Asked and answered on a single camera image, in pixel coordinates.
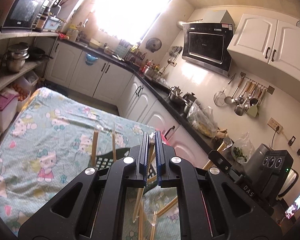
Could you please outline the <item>small wall fan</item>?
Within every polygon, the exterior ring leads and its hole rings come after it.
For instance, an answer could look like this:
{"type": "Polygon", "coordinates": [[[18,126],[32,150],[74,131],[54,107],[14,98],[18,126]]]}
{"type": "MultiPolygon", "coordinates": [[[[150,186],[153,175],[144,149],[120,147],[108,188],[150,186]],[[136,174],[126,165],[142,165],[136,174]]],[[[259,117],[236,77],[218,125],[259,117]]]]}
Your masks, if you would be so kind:
{"type": "Polygon", "coordinates": [[[162,47],[162,41],[159,38],[153,37],[146,42],[146,49],[152,53],[160,50],[161,47],[162,47]]]}

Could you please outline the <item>black frying pan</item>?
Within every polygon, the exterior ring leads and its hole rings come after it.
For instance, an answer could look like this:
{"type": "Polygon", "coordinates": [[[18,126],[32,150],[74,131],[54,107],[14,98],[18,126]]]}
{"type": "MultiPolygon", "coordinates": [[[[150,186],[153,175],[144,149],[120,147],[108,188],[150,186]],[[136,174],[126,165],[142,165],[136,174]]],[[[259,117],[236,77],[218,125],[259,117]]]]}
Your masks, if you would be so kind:
{"type": "Polygon", "coordinates": [[[32,61],[53,59],[53,57],[47,55],[44,50],[38,47],[30,47],[28,52],[29,52],[29,59],[32,61]]]}

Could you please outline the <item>steel kettle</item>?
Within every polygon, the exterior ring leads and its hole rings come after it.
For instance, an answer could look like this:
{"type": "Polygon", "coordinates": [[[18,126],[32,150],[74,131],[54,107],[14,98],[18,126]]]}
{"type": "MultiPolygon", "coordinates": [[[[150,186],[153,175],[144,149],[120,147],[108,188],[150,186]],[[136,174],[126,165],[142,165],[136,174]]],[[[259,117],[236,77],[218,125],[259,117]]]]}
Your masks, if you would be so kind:
{"type": "Polygon", "coordinates": [[[169,99],[171,102],[179,105],[186,103],[186,100],[181,96],[180,88],[175,86],[169,89],[169,99]]]}

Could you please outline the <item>steel stock pot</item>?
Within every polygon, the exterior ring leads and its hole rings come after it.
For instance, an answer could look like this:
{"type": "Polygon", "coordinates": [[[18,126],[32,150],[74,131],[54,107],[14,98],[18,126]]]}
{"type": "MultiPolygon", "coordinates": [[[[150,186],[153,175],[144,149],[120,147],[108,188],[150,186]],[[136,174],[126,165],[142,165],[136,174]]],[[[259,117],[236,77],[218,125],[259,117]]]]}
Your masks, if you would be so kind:
{"type": "Polygon", "coordinates": [[[13,44],[7,48],[4,56],[6,67],[10,72],[18,73],[29,58],[29,45],[24,42],[13,44]]]}

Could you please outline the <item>light blue storage box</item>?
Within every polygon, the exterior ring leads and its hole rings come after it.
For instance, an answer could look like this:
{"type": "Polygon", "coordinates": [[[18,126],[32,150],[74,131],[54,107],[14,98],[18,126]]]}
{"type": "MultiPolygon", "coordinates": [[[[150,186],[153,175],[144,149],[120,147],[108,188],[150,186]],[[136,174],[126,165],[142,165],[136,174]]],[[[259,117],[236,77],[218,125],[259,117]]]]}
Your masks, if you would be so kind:
{"type": "Polygon", "coordinates": [[[60,23],[60,19],[49,16],[44,24],[43,31],[56,31],[60,23]]]}

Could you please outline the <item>pink lidded bin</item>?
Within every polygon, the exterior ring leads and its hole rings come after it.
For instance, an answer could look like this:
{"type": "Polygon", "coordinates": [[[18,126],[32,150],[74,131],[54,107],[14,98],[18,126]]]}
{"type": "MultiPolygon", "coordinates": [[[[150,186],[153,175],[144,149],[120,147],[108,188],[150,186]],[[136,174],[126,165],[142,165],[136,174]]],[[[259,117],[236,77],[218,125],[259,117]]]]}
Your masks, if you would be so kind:
{"type": "Polygon", "coordinates": [[[18,104],[18,93],[10,88],[0,91],[0,132],[4,132],[13,120],[18,104]]]}

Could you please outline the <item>steel pot on counter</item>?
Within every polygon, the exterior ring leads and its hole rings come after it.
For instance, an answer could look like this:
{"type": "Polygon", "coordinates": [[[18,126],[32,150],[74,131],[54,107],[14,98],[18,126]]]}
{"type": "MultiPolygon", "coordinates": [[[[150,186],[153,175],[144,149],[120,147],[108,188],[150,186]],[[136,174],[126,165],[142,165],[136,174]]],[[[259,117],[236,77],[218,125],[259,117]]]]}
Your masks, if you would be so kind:
{"type": "Polygon", "coordinates": [[[154,69],[149,66],[145,67],[144,75],[155,80],[161,77],[161,73],[157,69],[154,69]]]}

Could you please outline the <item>black microwave oven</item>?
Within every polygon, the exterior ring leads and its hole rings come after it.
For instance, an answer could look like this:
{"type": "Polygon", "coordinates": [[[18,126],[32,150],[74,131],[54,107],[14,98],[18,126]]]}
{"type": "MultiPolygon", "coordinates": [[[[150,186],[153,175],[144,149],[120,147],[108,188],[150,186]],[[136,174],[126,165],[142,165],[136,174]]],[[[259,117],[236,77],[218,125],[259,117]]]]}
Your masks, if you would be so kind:
{"type": "Polygon", "coordinates": [[[42,11],[47,0],[13,0],[4,18],[2,28],[32,29],[32,26],[42,11]]]}

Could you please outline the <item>wall power socket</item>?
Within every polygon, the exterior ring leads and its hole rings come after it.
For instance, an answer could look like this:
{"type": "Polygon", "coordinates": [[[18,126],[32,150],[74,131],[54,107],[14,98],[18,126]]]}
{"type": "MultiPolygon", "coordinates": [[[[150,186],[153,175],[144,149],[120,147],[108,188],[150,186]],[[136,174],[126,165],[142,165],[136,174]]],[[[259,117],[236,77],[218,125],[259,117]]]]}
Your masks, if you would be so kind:
{"type": "Polygon", "coordinates": [[[267,125],[278,134],[280,134],[283,129],[283,126],[279,124],[274,118],[270,118],[267,122],[267,125]]]}

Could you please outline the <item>white upper cabinet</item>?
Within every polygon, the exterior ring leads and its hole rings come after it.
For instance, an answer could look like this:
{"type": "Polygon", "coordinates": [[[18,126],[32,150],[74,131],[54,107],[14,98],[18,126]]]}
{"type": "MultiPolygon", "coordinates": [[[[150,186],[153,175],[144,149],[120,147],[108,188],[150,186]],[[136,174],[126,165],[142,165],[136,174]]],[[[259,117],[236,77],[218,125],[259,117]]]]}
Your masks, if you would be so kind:
{"type": "Polygon", "coordinates": [[[300,28],[244,14],[228,46],[235,64],[300,102],[300,28]]]}

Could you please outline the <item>clear plastic bag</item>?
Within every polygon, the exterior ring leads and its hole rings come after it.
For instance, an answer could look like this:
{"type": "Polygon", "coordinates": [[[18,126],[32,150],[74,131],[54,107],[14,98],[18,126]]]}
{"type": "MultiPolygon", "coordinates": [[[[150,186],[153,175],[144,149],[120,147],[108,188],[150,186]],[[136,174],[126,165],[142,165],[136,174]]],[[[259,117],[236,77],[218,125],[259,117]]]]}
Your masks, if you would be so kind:
{"type": "Polygon", "coordinates": [[[187,114],[190,125],[203,135],[214,138],[217,134],[217,123],[213,118],[213,109],[209,106],[203,107],[194,102],[187,114]]]}

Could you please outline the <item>blue hanging bowl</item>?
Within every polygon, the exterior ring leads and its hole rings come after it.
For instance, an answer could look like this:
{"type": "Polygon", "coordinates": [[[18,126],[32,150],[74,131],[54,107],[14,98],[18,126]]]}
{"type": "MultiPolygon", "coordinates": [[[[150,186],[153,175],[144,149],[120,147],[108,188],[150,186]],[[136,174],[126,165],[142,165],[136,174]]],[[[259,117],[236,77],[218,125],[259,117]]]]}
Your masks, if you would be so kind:
{"type": "Polygon", "coordinates": [[[92,66],[97,60],[98,60],[98,57],[86,53],[86,55],[85,55],[85,63],[88,66],[92,66]]]}

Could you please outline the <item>steel ladle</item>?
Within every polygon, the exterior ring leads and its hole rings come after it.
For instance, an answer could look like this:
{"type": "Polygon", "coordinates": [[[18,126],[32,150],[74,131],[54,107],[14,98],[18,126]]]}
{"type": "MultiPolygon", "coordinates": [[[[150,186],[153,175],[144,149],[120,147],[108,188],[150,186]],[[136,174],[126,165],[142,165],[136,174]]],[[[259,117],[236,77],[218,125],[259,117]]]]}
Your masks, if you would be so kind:
{"type": "Polygon", "coordinates": [[[234,96],[235,94],[237,93],[238,89],[241,87],[241,84],[243,83],[243,80],[245,78],[246,74],[244,72],[241,72],[241,78],[240,78],[240,81],[237,85],[237,87],[235,88],[232,96],[226,96],[225,99],[224,99],[224,102],[227,104],[227,105],[230,105],[232,103],[234,103],[234,96]]]}

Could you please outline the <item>chopsticks compartment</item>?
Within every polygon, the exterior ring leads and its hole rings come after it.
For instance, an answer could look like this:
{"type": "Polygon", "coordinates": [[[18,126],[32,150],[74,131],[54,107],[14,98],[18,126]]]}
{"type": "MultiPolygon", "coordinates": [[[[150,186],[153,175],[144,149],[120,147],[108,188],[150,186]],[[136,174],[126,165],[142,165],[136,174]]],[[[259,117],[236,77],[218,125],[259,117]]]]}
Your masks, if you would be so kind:
{"type": "Polygon", "coordinates": [[[93,143],[90,157],[90,166],[94,167],[96,165],[96,154],[97,154],[97,143],[98,143],[98,135],[103,131],[103,127],[101,125],[97,125],[93,132],[93,143]]]}
{"type": "Polygon", "coordinates": [[[221,145],[217,150],[213,150],[208,154],[209,161],[203,167],[204,170],[209,170],[213,166],[225,169],[225,167],[230,167],[230,164],[225,158],[226,152],[230,150],[233,142],[229,137],[224,137],[221,145]]]}

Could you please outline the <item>green spatula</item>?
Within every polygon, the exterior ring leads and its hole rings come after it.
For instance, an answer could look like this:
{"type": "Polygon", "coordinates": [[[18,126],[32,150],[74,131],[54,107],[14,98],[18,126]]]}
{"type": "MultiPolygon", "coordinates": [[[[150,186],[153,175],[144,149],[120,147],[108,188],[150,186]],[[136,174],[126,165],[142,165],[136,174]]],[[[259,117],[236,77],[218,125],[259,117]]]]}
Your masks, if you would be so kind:
{"type": "Polygon", "coordinates": [[[264,96],[265,92],[267,91],[266,88],[262,89],[259,93],[257,98],[252,98],[249,102],[250,107],[247,110],[247,114],[253,118],[257,116],[258,113],[258,104],[261,102],[262,96],[264,96]]]}

